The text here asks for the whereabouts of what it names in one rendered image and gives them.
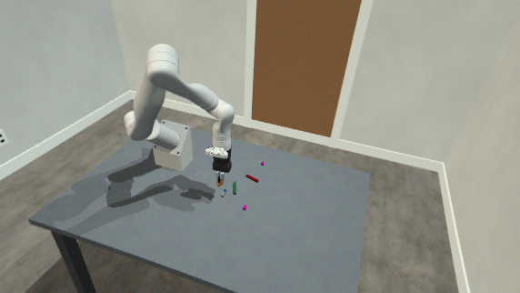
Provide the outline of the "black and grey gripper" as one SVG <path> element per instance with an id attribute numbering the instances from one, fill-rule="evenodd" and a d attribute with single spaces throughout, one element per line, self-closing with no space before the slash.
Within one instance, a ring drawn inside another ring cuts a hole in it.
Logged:
<path id="1" fill-rule="evenodd" d="M 220 181 L 221 171 L 221 186 L 224 184 L 224 173 L 231 170 L 231 137 L 226 141 L 217 141 L 213 138 L 213 145 L 205 150 L 205 154 L 214 158 L 213 170 L 216 170 L 216 184 Z"/>

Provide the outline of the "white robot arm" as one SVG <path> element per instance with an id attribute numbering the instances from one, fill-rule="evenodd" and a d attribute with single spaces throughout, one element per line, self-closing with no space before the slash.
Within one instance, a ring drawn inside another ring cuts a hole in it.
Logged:
<path id="1" fill-rule="evenodd" d="M 166 149 L 175 149 L 179 145 L 180 136 L 156 120 L 165 101 L 166 91 L 192 101 L 219 119 L 213 125 L 215 140 L 226 141 L 230 138 L 234 108 L 206 86 L 187 84 L 179 76 L 177 52 L 170 45 L 159 44 L 147 53 L 145 73 L 135 94 L 134 111 L 124 117 L 126 132 L 131 139 L 146 140 Z"/>

